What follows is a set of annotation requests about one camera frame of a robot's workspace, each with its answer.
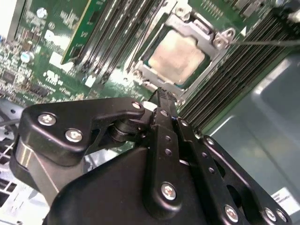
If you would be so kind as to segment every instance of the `electronic component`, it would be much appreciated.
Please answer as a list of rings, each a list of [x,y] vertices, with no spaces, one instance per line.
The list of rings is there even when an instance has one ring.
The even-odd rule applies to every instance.
[[[21,53],[20,60],[23,63],[29,63],[34,60],[34,54],[29,51],[23,52],[23,53]]]
[[[177,3],[135,56],[132,72],[139,71],[144,84],[164,88],[183,101],[220,62],[234,37],[234,28],[218,31],[190,5]]]
[[[43,98],[49,94],[49,90],[47,90],[44,87],[39,86],[36,83],[32,84],[30,86],[29,90]]]
[[[204,58],[205,54],[197,48],[195,39],[171,30],[150,57],[149,65],[162,80],[182,85]]]
[[[15,75],[13,73],[5,70],[3,72],[2,79],[7,83],[12,84],[15,81]]]
[[[32,42],[31,41],[24,41],[22,44],[22,51],[30,51],[32,48]]]

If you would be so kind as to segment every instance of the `gray metal panel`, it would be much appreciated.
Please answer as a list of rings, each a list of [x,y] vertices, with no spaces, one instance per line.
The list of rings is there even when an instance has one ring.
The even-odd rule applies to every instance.
[[[300,202],[300,55],[284,59],[208,134],[271,195]],[[300,211],[291,215],[300,224]]]

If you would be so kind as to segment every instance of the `integrated circuit chip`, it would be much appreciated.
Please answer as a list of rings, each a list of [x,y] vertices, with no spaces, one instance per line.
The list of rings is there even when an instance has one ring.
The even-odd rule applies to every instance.
[[[14,83],[15,75],[12,74],[11,72],[4,71],[4,73],[2,75],[2,79],[7,83]]]
[[[182,85],[204,58],[205,54],[197,48],[196,40],[171,30],[149,59],[149,65],[162,80]]]

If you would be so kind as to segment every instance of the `motherboard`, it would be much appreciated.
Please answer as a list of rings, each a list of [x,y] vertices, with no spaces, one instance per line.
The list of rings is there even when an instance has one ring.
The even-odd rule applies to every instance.
[[[246,37],[270,11],[264,0],[15,2],[17,26],[0,33],[0,94],[22,106],[143,101],[159,86],[184,104],[234,51],[226,42]],[[170,40],[176,47],[165,51]]]

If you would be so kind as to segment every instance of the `mounting screw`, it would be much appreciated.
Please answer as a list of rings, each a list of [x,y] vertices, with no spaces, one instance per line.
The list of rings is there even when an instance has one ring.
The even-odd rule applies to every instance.
[[[273,222],[276,222],[276,216],[274,215],[274,213],[270,209],[265,208],[264,211],[266,212],[266,214],[267,214],[267,216],[270,220],[272,220]]]
[[[133,71],[133,76],[135,76],[138,79],[141,79],[141,77],[143,76],[142,72],[140,70],[135,70]]]
[[[188,123],[185,122],[184,120],[181,121],[182,125],[184,125],[185,127],[188,127]]]
[[[214,141],[213,141],[212,139],[210,139],[209,137],[207,137],[206,140],[207,140],[207,142],[208,142],[209,144],[211,144],[211,145],[214,144]]]
[[[223,49],[225,48],[225,42],[222,38],[220,37],[216,37],[213,41],[213,44],[214,46],[217,48],[217,49]]]
[[[56,123],[56,118],[50,114],[42,114],[37,120],[40,124],[45,126],[52,126]]]
[[[44,8],[39,8],[39,9],[37,10],[37,16],[38,16],[38,18],[44,19],[44,18],[46,18],[47,15],[48,15],[48,13],[47,13],[47,10],[46,10],[46,9],[44,9]]]
[[[280,217],[283,221],[287,222],[287,218],[285,217],[285,215],[283,214],[282,211],[276,210],[276,213],[279,215],[279,217]]]
[[[231,207],[230,205],[226,205],[224,207],[225,209],[225,213],[228,216],[228,218],[233,221],[234,223],[237,223],[239,221],[239,216],[236,213],[236,211],[234,210],[233,207]]]
[[[83,135],[79,130],[69,129],[66,131],[65,136],[70,142],[80,142],[83,139]]]
[[[161,192],[164,197],[168,200],[174,200],[176,198],[175,188],[171,184],[164,183],[161,186]]]
[[[163,114],[165,117],[168,117],[168,113],[165,110],[161,110],[160,113]]]
[[[133,106],[134,108],[136,108],[136,109],[140,109],[140,108],[141,108],[141,105],[140,105],[139,103],[137,103],[137,102],[133,102],[133,103],[132,103],[132,106]]]

